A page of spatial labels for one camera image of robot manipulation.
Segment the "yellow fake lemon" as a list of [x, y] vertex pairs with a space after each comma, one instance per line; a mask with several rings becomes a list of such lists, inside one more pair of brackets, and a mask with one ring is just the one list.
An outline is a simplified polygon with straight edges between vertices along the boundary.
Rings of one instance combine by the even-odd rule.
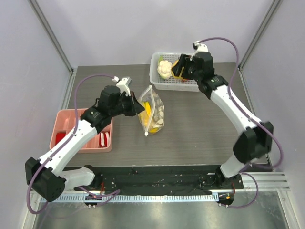
[[182, 74], [184, 71], [184, 65], [179, 60], [172, 64], [171, 74], [174, 79], [184, 81]]

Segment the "clear zip top bag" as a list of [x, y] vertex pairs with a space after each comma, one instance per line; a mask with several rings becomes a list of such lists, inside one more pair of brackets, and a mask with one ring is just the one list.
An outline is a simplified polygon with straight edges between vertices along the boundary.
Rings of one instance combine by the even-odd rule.
[[148, 102], [150, 104], [151, 107], [150, 120], [153, 119], [153, 121], [156, 124], [158, 124], [162, 129], [164, 127], [164, 104], [151, 85], [149, 85], [143, 91], [143, 93], [139, 98], [139, 102], [140, 104], [142, 104], [142, 102]]

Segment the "white fake cauliflower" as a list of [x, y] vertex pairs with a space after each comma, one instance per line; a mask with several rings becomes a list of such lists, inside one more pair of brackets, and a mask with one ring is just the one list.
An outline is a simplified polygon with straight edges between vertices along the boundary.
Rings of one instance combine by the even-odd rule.
[[171, 77], [172, 63], [160, 56], [158, 60], [157, 72], [165, 80]]

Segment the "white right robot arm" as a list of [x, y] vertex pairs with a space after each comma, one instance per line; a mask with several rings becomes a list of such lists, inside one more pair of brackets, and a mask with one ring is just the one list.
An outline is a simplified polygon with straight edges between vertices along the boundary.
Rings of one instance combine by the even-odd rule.
[[209, 52], [198, 52], [191, 56], [181, 54], [173, 64], [174, 77], [194, 80], [199, 91], [215, 103], [229, 118], [239, 137], [233, 146], [233, 154], [215, 172], [215, 182], [220, 188], [227, 188], [246, 164], [255, 162], [271, 151], [274, 131], [271, 122], [262, 122], [253, 115], [229, 90], [228, 82], [215, 74], [213, 57]]

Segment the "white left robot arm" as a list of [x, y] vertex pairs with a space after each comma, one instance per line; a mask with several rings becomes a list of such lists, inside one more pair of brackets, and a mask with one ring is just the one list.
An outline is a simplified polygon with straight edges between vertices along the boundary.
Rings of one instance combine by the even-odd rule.
[[117, 86], [106, 86], [95, 104], [86, 109], [75, 127], [49, 152], [39, 159], [30, 157], [25, 163], [26, 181], [46, 201], [53, 202], [63, 191], [78, 186], [97, 190], [102, 179], [89, 166], [64, 171], [68, 162], [79, 150], [95, 138], [112, 118], [118, 115], [136, 116], [145, 108], [137, 101], [134, 92]]

